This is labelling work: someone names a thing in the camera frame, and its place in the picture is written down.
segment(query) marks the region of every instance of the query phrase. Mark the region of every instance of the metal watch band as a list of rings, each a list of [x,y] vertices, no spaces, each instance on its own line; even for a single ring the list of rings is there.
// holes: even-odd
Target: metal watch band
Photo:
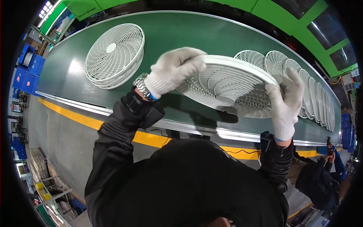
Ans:
[[[154,102],[155,100],[151,97],[151,93],[149,91],[149,89],[146,88],[144,80],[146,79],[146,77],[148,76],[148,73],[143,73],[141,75],[139,75],[135,81],[132,83],[134,86],[137,87],[137,89],[139,89],[139,91],[141,92],[141,94],[150,102]]]

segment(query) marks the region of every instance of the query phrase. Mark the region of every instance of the green conveyor belt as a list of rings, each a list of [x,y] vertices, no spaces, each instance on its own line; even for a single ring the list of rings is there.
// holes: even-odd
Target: green conveyor belt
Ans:
[[[84,63],[93,43],[108,29],[122,23],[139,25],[146,37],[144,58],[136,74],[122,86],[113,90],[102,90],[86,78]],[[330,132],[309,119],[299,118],[295,125],[294,139],[324,142],[330,136],[333,143],[339,142],[341,123],[340,104],[313,69],[293,52],[274,39],[254,29],[222,18],[189,12],[144,12],[108,20],[72,35],[56,45],[44,64],[37,91],[79,102],[112,108],[125,95],[133,80],[158,57],[169,50],[190,46],[217,54],[233,57],[241,50],[255,50],[266,54],[270,50],[283,52],[296,60],[302,68],[320,82],[328,92],[335,110],[335,131]],[[271,119],[254,119],[223,113],[199,104],[179,92],[161,98],[165,107],[165,119],[193,123],[207,127],[222,127],[247,133],[273,132]]]

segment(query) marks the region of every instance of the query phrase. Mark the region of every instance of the yellow stripe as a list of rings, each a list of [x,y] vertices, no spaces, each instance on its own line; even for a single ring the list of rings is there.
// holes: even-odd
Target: yellow stripe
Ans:
[[[298,210],[297,212],[295,212],[294,214],[290,215],[287,219],[292,218],[293,216],[297,215],[300,211],[302,211],[303,209],[307,208],[308,206],[310,206],[313,203],[309,203],[308,205],[304,206],[303,208],[301,208],[300,210]]]
[[[97,120],[97,119],[93,119],[78,113],[75,113],[73,111],[64,109],[60,106],[57,106],[51,102],[48,102],[40,97],[38,97],[38,102],[42,103],[43,105],[45,105],[46,107],[48,107],[49,109],[71,119],[74,120],[80,124],[83,124],[85,126],[88,126],[90,128],[96,129],[98,130],[101,125],[103,124],[103,121]],[[150,134],[150,133],[144,133],[141,131],[137,131],[135,134],[135,137],[133,139],[134,142],[136,143],[141,143],[141,144],[145,144],[148,146],[153,146],[153,147],[158,147],[161,148],[162,146],[164,146],[165,144],[167,144],[171,139],[170,138],[166,138],[160,135],[154,135],[154,134]],[[221,146],[221,148],[225,151],[228,152],[228,154],[230,154],[231,156],[233,156],[236,159],[249,159],[249,160],[257,160],[258,159],[258,155],[260,154],[260,150],[256,150],[256,149],[242,149],[242,148],[238,148],[238,147],[226,147],[226,146]],[[316,150],[311,150],[311,151],[298,151],[300,156],[304,156],[304,157],[314,157],[314,156],[318,156],[319,154],[316,152]]]

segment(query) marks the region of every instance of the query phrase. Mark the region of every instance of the black sleeve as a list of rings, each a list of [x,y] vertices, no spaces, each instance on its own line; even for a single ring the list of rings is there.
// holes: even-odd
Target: black sleeve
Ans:
[[[326,162],[325,166],[324,166],[324,169],[330,173],[330,170],[331,168],[333,167],[333,163],[330,163],[330,162]]]
[[[258,172],[270,183],[279,193],[287,191],[287,171],[290,168],[293,158],[294,143],[284,148],[275,143],[272,134],[261,134],[261,150],[263,161]]]
[[[316,181],[321,175],[321,171],[323,171],[325,164],[324,157],[320,157],[318,159],[318,162],[313,165],[311,168],[311,181]]]
[[[297,152],[296,152],[296,147],[294,146],[294,157],[299,159],[300,161],[306,162],[306,163],[315,163],[315,161],[311,160],[310,158],[305,158],[303,156],[300,156]]]
[[[85,197],[102,188],[119,168],[133,164],[131,141],[151,103],[138,96],[145,107],[139,114],[132,114],[125,104],[127,97],[115,103],[113,113],[97,131],[99,138],[94,143],[93,169],[86,184]]]

